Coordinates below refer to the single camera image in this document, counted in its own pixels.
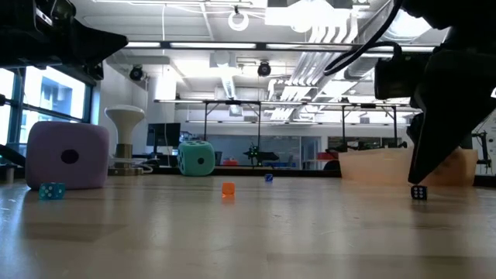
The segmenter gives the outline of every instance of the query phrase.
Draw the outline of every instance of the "black die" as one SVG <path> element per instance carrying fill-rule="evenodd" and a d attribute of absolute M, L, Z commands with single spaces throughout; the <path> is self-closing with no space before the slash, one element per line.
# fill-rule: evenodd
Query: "black die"
<path fill-rule="evenodd" d="M 412 198 L 415 200 L 426 200 L 427 199 L 427 187 L 415 185 L 410 188 L 410 193 Z"/>

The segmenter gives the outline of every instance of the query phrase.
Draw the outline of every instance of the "white lamp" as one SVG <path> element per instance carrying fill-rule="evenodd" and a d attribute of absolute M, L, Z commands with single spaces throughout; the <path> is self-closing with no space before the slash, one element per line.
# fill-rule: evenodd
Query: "white lamp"
<path fill-rule="evenodd" d="M 132 105 L 115 105 L 105 109 L 117 129 L 117 145 L 115 146 L 115 157 L 119 159 L 133 158 L 132 135 L 134 127 L 145 118 L 145 112 L 141 108 Z M 115 168 L 109 174 L 114 175 L 137 175 L 142 174 L 143 169 L 131 168 L 130 163 L 115 163 Z"/>

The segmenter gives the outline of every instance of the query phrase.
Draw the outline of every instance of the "camera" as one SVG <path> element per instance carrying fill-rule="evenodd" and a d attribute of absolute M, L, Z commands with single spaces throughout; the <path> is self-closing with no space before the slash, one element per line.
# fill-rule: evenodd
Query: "camera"
<path fill-rule="evenodd" d="M 270 75 L 270 65 L 268 61 L 260 62 L 260 66 L 258 67 L 258 75 L 262 78 L 268 77 Z"/>
<path fill-rule="evenodd" d="M 131 72 L 129 72 L 129 78 L 133 81 L 142 81 L 145 79 L 145 73 L 143 73 L 143 65 L 135 65 Z"/>

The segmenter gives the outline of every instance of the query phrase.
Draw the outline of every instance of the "lamp base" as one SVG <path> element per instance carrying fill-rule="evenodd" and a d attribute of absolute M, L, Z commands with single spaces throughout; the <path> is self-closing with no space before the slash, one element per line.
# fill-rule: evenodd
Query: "lamp base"
<path fill-rule="evenodd" d="M 108 169 L 109 176 L 138 176 L 143 175 L 143 169 L 141 167 L 129 167 L 129 168 L 114 168 Z"/>

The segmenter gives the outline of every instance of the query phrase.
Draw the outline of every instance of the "red object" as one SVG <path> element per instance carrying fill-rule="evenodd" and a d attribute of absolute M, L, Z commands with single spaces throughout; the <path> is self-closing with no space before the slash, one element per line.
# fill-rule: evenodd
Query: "red object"
<path fill-rule="evenodd" d="M 224 162 L 222 162 L 222 165 L 223 166 L 237 166 L 238 161 L 237 160 L 224 160 Z"/>
<path fill-rule="evenodd" d="M 338 160 L 339 159 L 339 153 L 337 152 L 319 152 L 317 153 L 317 160 Z"/>

